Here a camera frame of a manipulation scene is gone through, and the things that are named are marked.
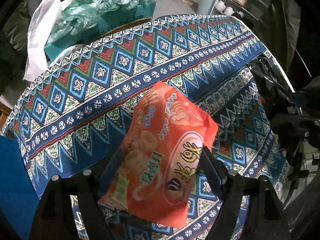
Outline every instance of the trash bin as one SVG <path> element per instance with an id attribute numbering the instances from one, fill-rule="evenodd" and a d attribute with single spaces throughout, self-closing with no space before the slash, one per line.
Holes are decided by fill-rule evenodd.
<path id="1" fill-rule="evenodd" d="M 210 14 L 215 0 L 200 0 L 197 14 Z"/>

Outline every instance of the white plastic bag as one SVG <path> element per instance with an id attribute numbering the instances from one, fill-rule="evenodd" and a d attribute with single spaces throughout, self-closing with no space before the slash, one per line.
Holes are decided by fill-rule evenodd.
<path id="1" fill-rule="evenodd" d="M 33 81 L 48 69 L 44 46 L 61 11 L 70 0 L 42 0 L 28 30 L 28 59 L 24 80 Z"/>

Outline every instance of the green box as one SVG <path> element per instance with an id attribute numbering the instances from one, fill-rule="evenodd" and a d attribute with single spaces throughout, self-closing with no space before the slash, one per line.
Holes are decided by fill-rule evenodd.
<path id="1" fill-rule="evenodd" d="M 98 39 L 103 34 L 110 32 L 116 27 L 134 22 L 143 18 L 153 17 L 156 2 L 149 0 L 146 4 L 140 4 L 131 10 L 117 10 L 104 14 L 95 27 L 84 30 L 77 35 L 67 35 L 44 46 L 44 52 L 51 61 L 54 61 L 66 48 L 76 44 L 88 44 Z"/>

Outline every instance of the geometric pattern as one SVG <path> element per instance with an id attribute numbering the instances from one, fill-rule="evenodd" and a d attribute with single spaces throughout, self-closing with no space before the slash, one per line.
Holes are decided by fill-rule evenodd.
<path id="1" fill-rule="evenodd" d="M 84 46 L 45 71 L 21 95 L 1 134 L 13 131 L 41 196 L 52 175 L 72 176 L 119 147 L 137 102 L 161 80 L 217 123 L 212 147 L 217 159 L 243 176 L 268 176 L 279 191 L 287 163 L 246 66 L 265 52 L 258 38 L 233 17 L 160 17 Z M 79 235 L 85 239 L 76 196 L 71 200 Z M 221 202 L 200 169 L 188 206 L 182 229 L 101 208 L 116 239 L 205 239 Z M 244 198 L 234 239 L 241 233 L 247 207 Z"/>

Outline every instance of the tablecloth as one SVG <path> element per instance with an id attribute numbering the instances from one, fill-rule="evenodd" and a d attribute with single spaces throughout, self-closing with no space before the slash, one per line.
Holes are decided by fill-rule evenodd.
<path id="1" fill-rule="evenodd" d="M 45 71 L 21 95 L 1 134 L 14 133 L 40 197 L 54 174 L 72 176 L 118 147 L 135 105 L 161 80 L 217 123 L 212 151 L 218 160 L 246 177 L 268 176 L 279 192 L 289 165 L 246 65 L 261 54 L 277 66 L 259 39 L 233 17 L 160 17 L 84 46 Z M 76 196 L 71 199 L 79 235 L 87 239 Z M 233 239 L 241 234 L 248 201 L 243 198 Z M 182 229 L 101 208 L 117 240 L 204 239 L 221 201 L 201 168 L 188 205 Z"/>

